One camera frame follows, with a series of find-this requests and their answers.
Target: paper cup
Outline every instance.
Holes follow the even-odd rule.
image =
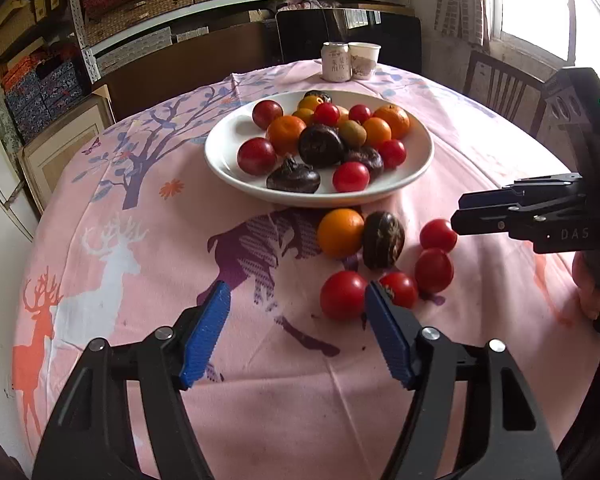
[[[380,45],[375,43],[349,43],[351,75],[353,79],[371,79],[376,73]]]

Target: orange flower print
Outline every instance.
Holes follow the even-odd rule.
[[[174,178],[171,182],[167,182],[160,188],[160,196],[167,200],[170,196],[176,196],[184,189],[182,181]]]

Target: bright window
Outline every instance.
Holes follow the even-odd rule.
[[[600,78],[600,0],[493,0],[494,38],[553,68],[590,66]]]

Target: curtain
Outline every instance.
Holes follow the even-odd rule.
[[[434,28],[441,34],[483,45],[488,40],[484,0],[438,0]]]

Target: white deer print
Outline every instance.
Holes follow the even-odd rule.
[[[129,245],[139,242],[147,234],[147,231],[141,234],[140,226],[131,218],[123,228],[116,216],[100,233],[101,247],[95,249],[88,241],[91,231],[91,228],[85,230],[81,243],[87,254],[99,256],[100,261],[105,263],[100,286],[96,290],[62,298],[54,323],[56,342],[80,351],[91,339],[107,338],[113,332],[122,302],[122,277],[124,274],[140,273],[140,265]]]

